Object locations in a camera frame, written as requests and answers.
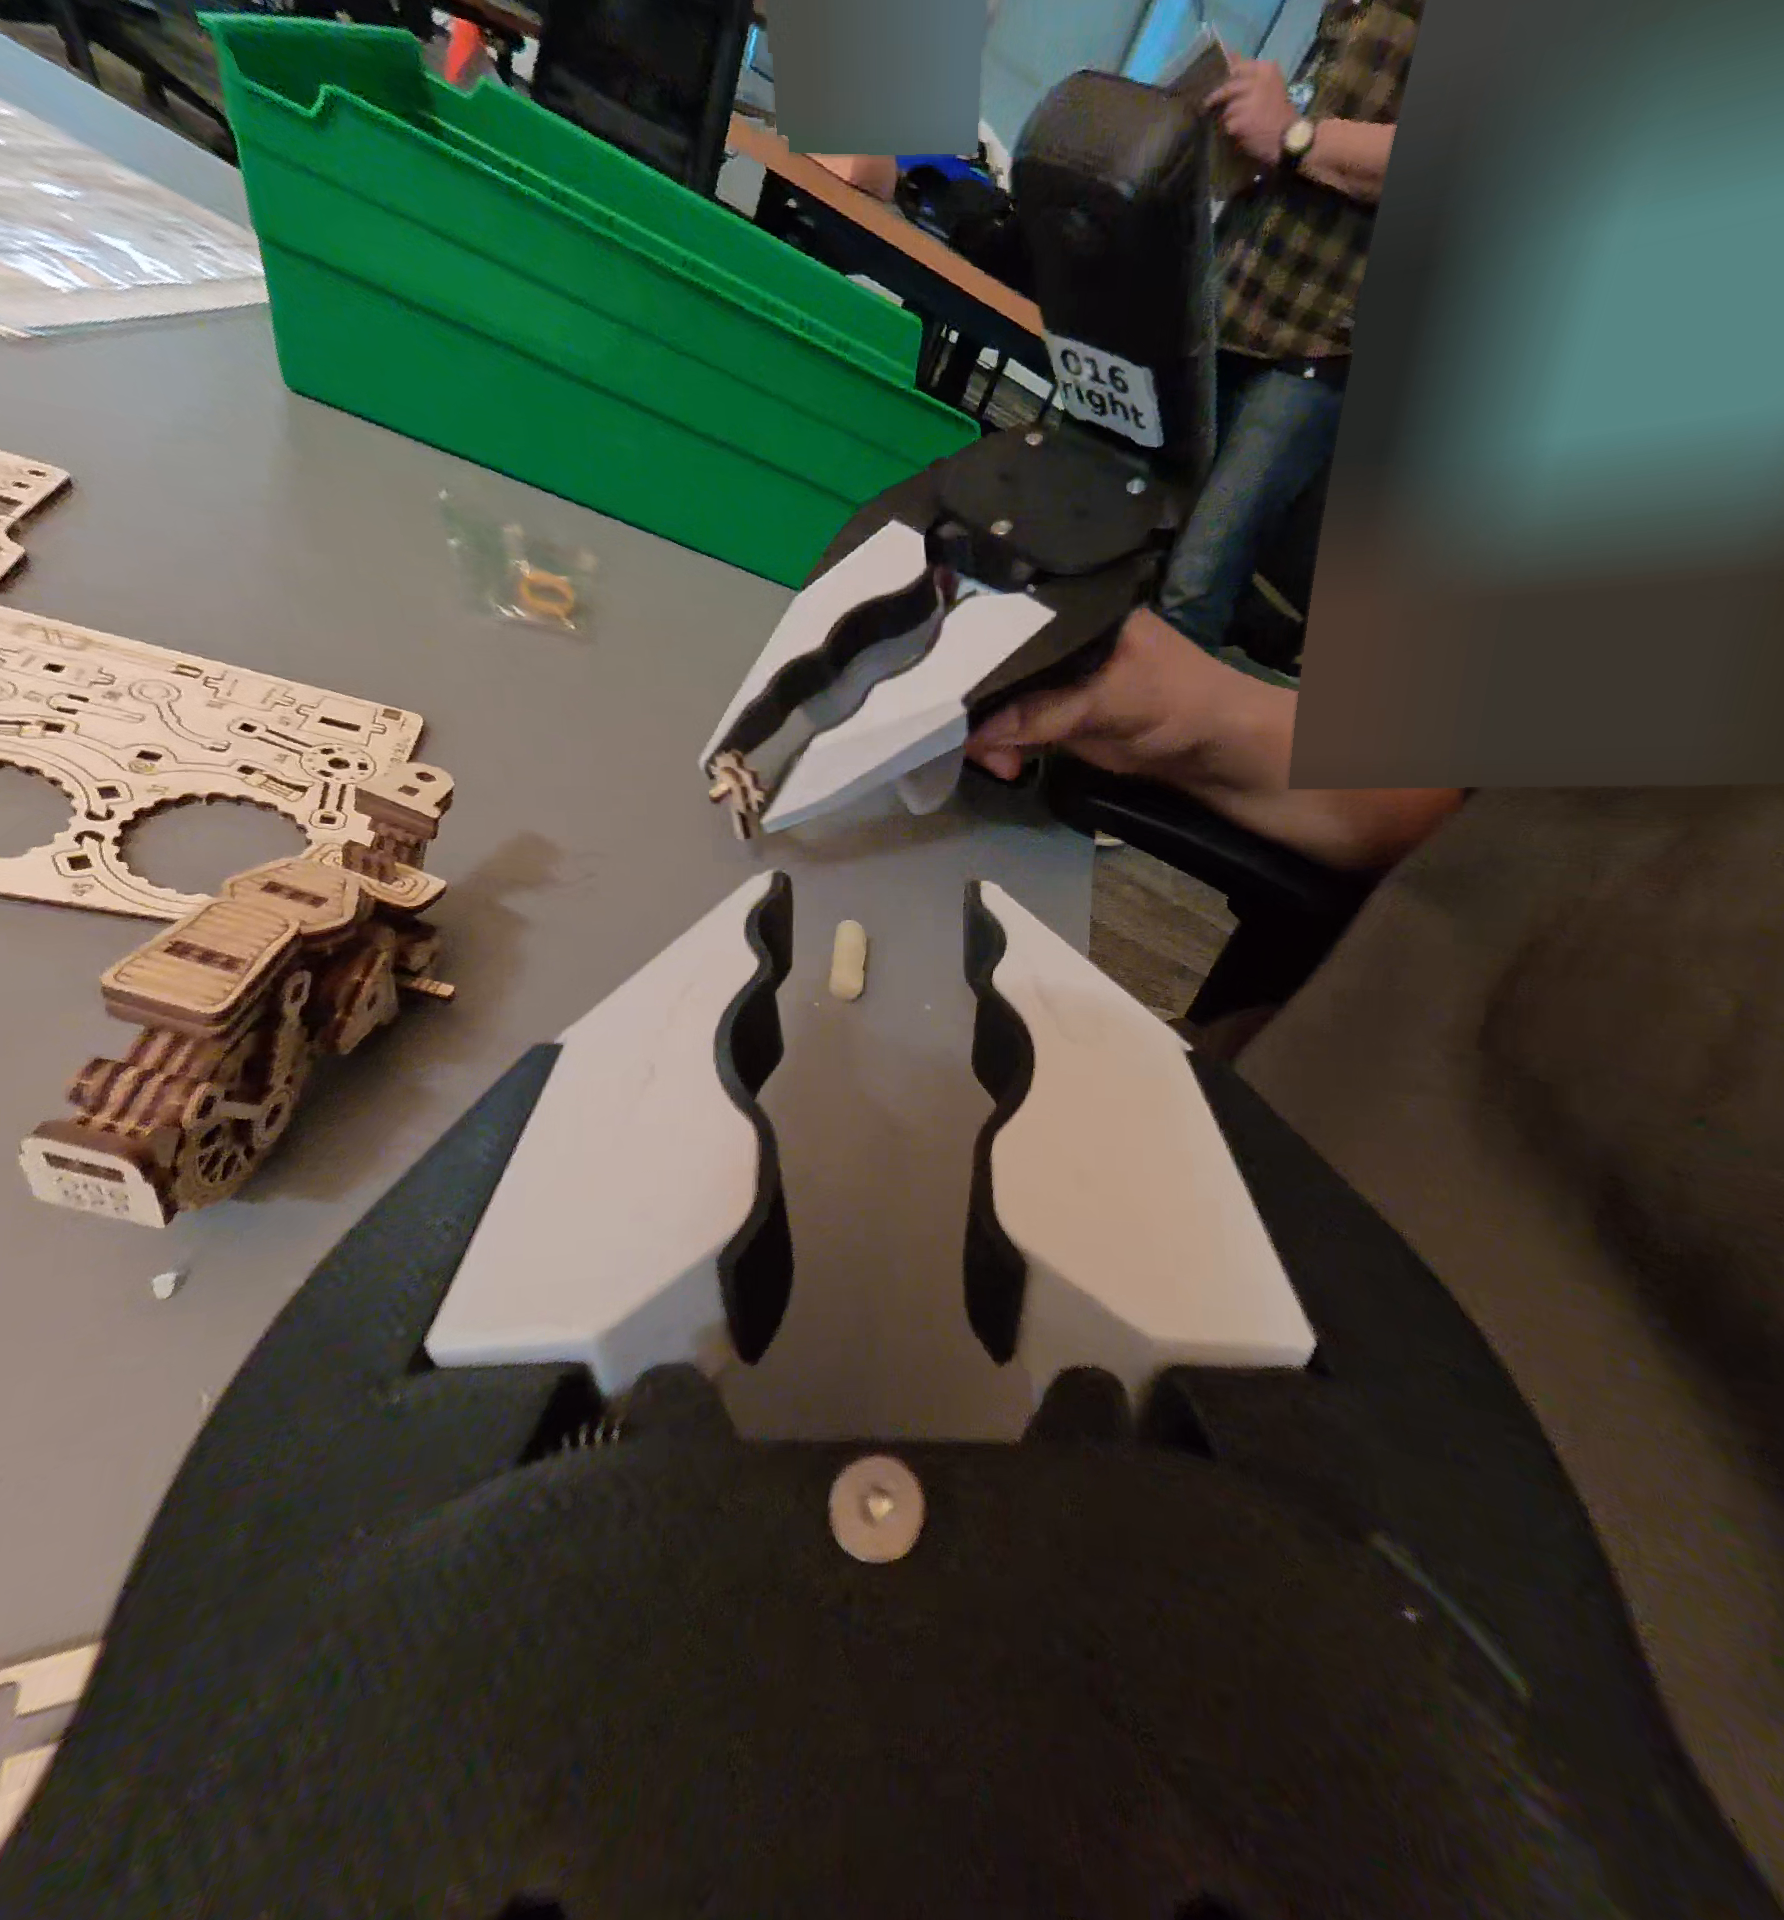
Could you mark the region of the person's right forearm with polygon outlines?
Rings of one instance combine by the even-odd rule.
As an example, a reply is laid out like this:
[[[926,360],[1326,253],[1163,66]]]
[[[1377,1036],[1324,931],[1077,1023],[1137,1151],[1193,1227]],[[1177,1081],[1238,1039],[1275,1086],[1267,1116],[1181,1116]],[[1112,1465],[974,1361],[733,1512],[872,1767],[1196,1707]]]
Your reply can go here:
[[[1241,829],[1336,873],[1386,873],[1473,796],[1469,787],[1297,786],[1297,694],[1214,661],[1208,806]]]

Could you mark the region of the grey desk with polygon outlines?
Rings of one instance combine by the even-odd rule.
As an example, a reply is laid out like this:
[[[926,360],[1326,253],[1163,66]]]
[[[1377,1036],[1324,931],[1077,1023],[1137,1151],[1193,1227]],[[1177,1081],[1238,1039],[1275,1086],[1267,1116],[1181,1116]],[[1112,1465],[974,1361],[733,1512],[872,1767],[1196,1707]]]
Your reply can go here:
[[[139,926],[0,901],[0,1667],[94,1638],[233,1372],[358,1217],[519,1056],[719,905],[793,876],[783,1066],[762,1090],[795,1255],[783,1331],[725,1375],[744,1436],[1007,1440],[1029,1397],[962,1319],[974,1134],[969,879],[1081,948],[1090,851],[962,787],[744,848],[696,754],[785,590],[291,396],[262,312],[0,339],[0,447],[64,467],[13,605],[422,714],[455,779],[422,1003],[329,1070],[245,1196],[153,1234],[33,1201],[19,1141],[111,1053],[97,977]],[[575,634],[470,605],[438,494],[600,562]],[[834,928],[871,939],[827,994]]]

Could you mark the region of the clear bag of rubber bands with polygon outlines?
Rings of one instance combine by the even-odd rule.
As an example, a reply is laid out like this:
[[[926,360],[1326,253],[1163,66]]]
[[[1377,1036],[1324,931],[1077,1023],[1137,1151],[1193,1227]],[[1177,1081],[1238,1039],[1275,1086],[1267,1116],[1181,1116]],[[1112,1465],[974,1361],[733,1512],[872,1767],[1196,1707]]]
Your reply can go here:
[[[598,556],[460,490],[438,494],[446,551],[473,606],[529,628],[575,634],[589,617]]]

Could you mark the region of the green plastic bin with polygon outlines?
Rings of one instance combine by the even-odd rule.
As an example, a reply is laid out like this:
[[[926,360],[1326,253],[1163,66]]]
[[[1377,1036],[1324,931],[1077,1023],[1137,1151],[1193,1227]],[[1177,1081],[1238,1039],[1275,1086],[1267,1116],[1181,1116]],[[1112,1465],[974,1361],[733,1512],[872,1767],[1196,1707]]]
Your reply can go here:
[[[785,589],[978,439],[916,315],[412,36],[200,22],[296,396]]]

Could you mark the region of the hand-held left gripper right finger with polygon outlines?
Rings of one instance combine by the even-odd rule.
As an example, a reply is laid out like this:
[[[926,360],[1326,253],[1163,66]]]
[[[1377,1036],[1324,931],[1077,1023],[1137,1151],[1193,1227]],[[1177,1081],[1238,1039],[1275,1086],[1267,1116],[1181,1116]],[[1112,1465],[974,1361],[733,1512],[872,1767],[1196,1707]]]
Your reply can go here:
[[[974,1140],[965,1316],[1041,1400],[1174,1368],[1303,1372],[1311,1322],[1188,1043],[994,883],[963,899]]]

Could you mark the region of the person's right hand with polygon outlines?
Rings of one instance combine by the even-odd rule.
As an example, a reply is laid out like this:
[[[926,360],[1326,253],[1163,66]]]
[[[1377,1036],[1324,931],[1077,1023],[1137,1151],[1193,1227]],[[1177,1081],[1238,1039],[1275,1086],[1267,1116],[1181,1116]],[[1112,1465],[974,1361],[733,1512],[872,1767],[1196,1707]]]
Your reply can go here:
[[[1242,749],[1241,677],[1150,610],[1131,614],[1104,663],[1081,679],[1023,694],[978,722],[965,758],[1014,779],[1045,750],[1120,776],[1203,783]]]

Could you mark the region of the wooden sheet with round holes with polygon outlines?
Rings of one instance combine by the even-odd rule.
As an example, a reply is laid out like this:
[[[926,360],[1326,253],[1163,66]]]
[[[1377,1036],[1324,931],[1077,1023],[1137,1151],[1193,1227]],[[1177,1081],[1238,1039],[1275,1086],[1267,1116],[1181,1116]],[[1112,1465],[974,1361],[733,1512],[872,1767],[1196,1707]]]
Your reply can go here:
[[[412,764],[425,718],[0,605],[0,768],[68,818],[0,857],[0,899],[170,924],[195,895],[133,873],[123,836],[182,805],[253,805],[308,849],[368,838],[364,781]]]

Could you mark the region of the black office chair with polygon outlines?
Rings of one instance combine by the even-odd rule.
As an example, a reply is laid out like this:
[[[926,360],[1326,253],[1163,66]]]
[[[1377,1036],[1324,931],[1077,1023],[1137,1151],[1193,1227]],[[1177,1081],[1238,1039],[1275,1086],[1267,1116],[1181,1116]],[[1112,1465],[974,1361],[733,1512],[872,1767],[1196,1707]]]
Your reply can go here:
[[[1108,833],[1226,901],[1234,926],[1186,1009],[1191,1027],[1291,999],[1378,884],[1377,874],[1336,873],[1165,786],[1071,756],[1048,758],[1039,796],[1065,827]]]

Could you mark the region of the clear plastic packaging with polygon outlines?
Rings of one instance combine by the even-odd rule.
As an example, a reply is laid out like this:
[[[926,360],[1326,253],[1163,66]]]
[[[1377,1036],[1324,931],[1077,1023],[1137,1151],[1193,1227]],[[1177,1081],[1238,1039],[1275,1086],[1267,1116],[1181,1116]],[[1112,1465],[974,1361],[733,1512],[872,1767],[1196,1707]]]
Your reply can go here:
[[[0,336],[262,304],[245,227],[0,101]]]

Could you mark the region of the person's brown shirt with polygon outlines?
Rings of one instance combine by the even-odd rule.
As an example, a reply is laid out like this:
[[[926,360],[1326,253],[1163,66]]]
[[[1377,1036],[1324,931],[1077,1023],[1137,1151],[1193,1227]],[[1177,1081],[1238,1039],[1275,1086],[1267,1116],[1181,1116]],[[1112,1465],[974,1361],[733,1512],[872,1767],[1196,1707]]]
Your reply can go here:
[[[1784,1903],[1784,787],[1471,798],[1238,1070],[1502,1358]]]

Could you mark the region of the wooden top table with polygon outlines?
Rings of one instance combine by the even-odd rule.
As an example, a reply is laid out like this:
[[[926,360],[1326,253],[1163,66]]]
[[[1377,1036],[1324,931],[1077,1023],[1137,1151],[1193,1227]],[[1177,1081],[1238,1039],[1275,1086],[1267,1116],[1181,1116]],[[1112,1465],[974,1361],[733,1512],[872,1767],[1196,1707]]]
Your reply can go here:
[[[1038,307],[891,204],[787,149],[747,115],[727,164],[756,168],[754,225],[902,307],[921,327],[916,385],[981,431],[1044,419],[1054,399]]]

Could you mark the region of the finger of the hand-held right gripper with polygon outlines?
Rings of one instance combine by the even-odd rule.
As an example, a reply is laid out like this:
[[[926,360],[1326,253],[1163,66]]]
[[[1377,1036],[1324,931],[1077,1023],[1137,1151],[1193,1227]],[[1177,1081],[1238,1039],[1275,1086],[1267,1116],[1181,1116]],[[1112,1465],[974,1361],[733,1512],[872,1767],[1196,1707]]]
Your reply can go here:
[[[943,589],[926,535],[889,520],[795,594],[701,758],[732,753],[752,761],[798,714],[834,694],[856,661],[926,634],[940,610]]]
[[[848,712],[813,729],[764,787],[756,831],[795,829],[959,753],[974,689],[1049,624],[1051,606],[1034,593],[965,594],[921,658],[881,672]]]

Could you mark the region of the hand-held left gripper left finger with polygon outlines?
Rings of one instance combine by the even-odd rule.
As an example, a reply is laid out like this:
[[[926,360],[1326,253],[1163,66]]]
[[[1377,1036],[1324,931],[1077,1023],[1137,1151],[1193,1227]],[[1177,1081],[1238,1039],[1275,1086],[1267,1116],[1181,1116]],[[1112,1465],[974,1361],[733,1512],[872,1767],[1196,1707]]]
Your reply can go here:
[[[754,1365],[790,1244],[759,1090],[783,1060],[790,883],[762,873],[573,1023],[425,1336],[443,1369]]]

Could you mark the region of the assembled wooden mechanical model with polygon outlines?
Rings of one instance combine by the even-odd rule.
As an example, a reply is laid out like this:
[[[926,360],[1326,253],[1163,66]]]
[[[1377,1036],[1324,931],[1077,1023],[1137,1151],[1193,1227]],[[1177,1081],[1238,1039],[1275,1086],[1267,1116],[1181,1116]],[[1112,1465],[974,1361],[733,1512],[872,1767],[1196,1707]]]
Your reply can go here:
[[[19,1150],[43,1205],[145,1229],[235,1196],[298,1116],[314,1067],[391,1027],[406,998],[447,999],[425,873],[453,800],[405,764],[358,786],[368,840],[246,867],[100,977],[127,1053],[94,1060],[69,1113]]]

